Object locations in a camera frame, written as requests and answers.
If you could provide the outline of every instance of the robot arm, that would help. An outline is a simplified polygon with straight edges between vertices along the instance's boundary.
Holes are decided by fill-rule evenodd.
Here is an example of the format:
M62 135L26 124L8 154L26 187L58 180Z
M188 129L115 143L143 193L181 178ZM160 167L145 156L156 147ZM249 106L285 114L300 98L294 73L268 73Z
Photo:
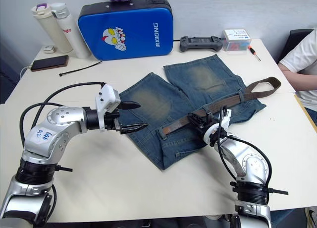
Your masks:
M233 166L237 174L237 177L234 177L221 158L235 179L235 182L231 182L230 185L238 194L238 199L235 200L235 210L238 214L231 217L230 227L271 228L270 208L267 205L268 193L288 193L268 188L271 176L271 165L268 158L249 142L227 133L231 110L224 109L220 114L224 114L224 117L215 118L207 112L206 118L188 114L188 119L198 130L204 142L214 147L220 157Z
M0 223L19 227L19 219L42 226L48 219L55 171L72 169L58 164L70 139L88 130L116 130L121 134L138 131L147 124L122 126L118 109L134 109L135 102L121 102L117 91L105 85L96 97L96 110L59 107L28 133L20 166L11 179L0 211Z

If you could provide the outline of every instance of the white water bottle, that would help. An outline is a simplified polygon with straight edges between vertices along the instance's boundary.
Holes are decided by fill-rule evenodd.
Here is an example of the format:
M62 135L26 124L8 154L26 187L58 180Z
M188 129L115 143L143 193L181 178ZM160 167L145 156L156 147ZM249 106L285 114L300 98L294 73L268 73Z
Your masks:
M78 58L86 58L91 52L89 51L80 31L70 14L65 3L57 2L51 4L52 13L57 19L59 26L63 29L64 34L71 46L73 47Z
M70 52L73 48L65 38L63 31L52 15L52 9L49 4L41 3L31 9L33 16L48 33L59 51L62 53Z

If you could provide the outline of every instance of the denim shorts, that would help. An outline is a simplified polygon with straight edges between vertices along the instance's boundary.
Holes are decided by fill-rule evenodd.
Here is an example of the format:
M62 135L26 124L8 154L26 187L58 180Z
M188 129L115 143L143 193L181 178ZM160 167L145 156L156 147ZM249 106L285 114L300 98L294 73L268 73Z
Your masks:
M165 135L162 128L186 114L223 98L239 94L244 85L217 55L164 67L170 83L150 73L120 94L122 101L135 101L141 107L120 112L122 124L149 125L128 136L160 169L206 146L190 125ZM265 105L250 100L231 107L231 123L249 120Z

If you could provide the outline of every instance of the black chair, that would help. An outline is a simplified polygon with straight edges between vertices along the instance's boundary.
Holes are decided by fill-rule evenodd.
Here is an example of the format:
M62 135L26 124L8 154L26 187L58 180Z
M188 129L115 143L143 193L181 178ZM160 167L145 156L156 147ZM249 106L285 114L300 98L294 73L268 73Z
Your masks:
M294 49L302 41L302 39L304 39L312 31L313 29L291 30L289 32L289 37L284 46L284 49L276 63L280 62L281 59L283 59L292 49Z

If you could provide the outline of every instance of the white table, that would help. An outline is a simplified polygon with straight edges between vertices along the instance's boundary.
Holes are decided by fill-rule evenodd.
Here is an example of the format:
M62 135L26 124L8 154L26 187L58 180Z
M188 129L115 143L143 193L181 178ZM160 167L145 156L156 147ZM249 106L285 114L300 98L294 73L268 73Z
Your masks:
M105 61L93 68L59 77L59 73L85 67L94 62L72 58L68 67L27 72L1 109L0 120L0 199L16 173L22 153L18 122L30 104L43 101L50 93L69 84L106 81L119 92L149 72L166 79L163 66L213 55L208 50L186 53L174 43L171 54ZM289 85L261 40L252 41L261 62L250 52L223 52L218 56L245 84L274 76L282 86L267 98L267 107L245 123L230 126L230 131L250 141L269 157L273 175L270 187L289 191L289 196L273 194L272 210L317 205L317 134L294 98ZM261 85L259 90L268 88ZM91 106L98 86L64 92L52 99L68 106ZM42 119L50 107L42 113ZM25 118L25 131L35 111ZM50 222L88 222L163 217L226 214L234 212L234 199L227 173L218 153L205 147L165 171L155 167L125 135L108 131L89 131L74 137L62 157L62 166L73 173L56 172L57 205Z

